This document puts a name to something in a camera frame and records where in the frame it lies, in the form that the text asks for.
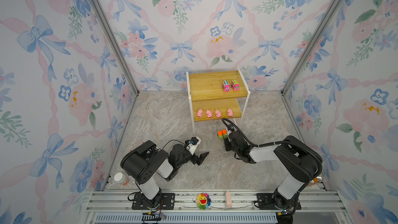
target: white arm segment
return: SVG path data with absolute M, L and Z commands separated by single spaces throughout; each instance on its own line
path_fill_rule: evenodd
M 251 149 L 249 152 L 250 157 L 255 161 L 256 163 L 261 162 L 261 161 L 266 161 L 266 160 L 278 160 L 279 158 L 275 155 L 273 152 L 276 147 L 279 145 L 274 145 L 274 146 L 266 146 L 266 147 L 256 147 Z
M 278 160 L 279 158 L 274 153 L 274 150 L 279 145 L 274 146 L 266 146 L 266 147 L 256 147 L 251 149 L 249 152 L 250 157 L 256 163 L 266 160 Z M 281 184 L 278 186 L 278 192 L 285 197 L 286 199 L 290 200 L 295 193 L 301 188 L 303 182 L 300 182 L 296 178 L 294 178 L 290 172 L 287 172 L 286 177 L 283 179 Z
M 173 167 L 169 163 L 168 158 L 166 158 L 166 160 L 164 160 L 163 163 L 156 170 L 156 172 L 159 173 L 159 175 L 161 175 L 163 178 L 169 177 L 172 171 L 173 171 Z
M 159 192 L 159 186 L 156 184 L 155 179 L 151 177 L 146 183 L 137 184 L 141 192 L 146 198 L 152 200 Z

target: pink pig toy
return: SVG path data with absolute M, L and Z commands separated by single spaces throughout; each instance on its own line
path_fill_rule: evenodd
M 228 108 L 226 113 L 228 114 L 229 117 L 234 116 L 234 112 L 232 112 L 231 108 Z
M 207 115 L 208 118 L 213 117 L 213 113 L 209 109 L 207 109 L 206 115 Z
M 216 116 L 217 116 L 218 118 L 221 118 L 221 112 L 220 112 L 220 110 L 217 110 L 217 109 L 216 109 L 215 113 L 216 113 Z
M 202 115 L 203 115 L 203 110 L 202 110 L 202 108 L 201 108 L 201 109 L 199 109 L 199 110 L 197 111 L 196 116 L 197 116 L 198 118 L 200 118 L 200 117 L 202 117 Z

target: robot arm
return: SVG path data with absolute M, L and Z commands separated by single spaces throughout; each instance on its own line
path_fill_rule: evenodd
M 241 130 L 228 119 L 223 118 L 227 126 L 228 140 L 226 151 L 233 150 L 245 163 L 258 163 L 265 160 L 279 160 L 288 173 L 272 196 L 273 207 L 295 211 L 296 200 L 308 183 L 322 171 L 322 157 L 310 147 L 293 136 L 283 141 L 256 145 L 251 143 Z
M 160 204 L 162 190 L 152 177 L 155 172 L 170 181 L 183 164 L 191 161 L 193 164 L 201 165 L 209 152 L 200 156 L 195 154 L 200 142 L 199 137 L 192 137 L 191 140 L 185 141 L 185 145 L 174 145 L 169 155 L 148 140 L 125 155 L 120 162 L 120 166 L 129 176 L 135 179 L 140 189 L 140 193 L 134 196 L 134 201 L 141 200 L 137 205 L 155 209 Z

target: floral wallpaper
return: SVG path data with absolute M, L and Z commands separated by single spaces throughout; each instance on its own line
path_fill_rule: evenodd
M 289 92 L 355 224 L 398 223 L 397 33 L 398 0 L 344 0 Z
M 99 1 L 140 90 L 186 90 L 182 76 L 186 69 L 203 73 L 238 66 L 252 90 L 280 90 L 330 4 L 330 0 Z M 330 51 L 323 49 L 318 55 L 327 57 Z
M 134 92 L 87 0 L 0 5 L 0 223 L 79 223 Z

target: pink toy truck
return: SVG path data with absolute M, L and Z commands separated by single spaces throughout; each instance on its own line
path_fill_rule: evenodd
M 237 80 L 232 80 L 232 89 L 234 91 L 238 91 L 239 90 L 239 84 Z
M 228 84 L 228 82 L 226 80 L 224 80 L 222 82 L 222 89 L 224 89 L 224 92 L 229 92 L 230 91 L 229 84 Z

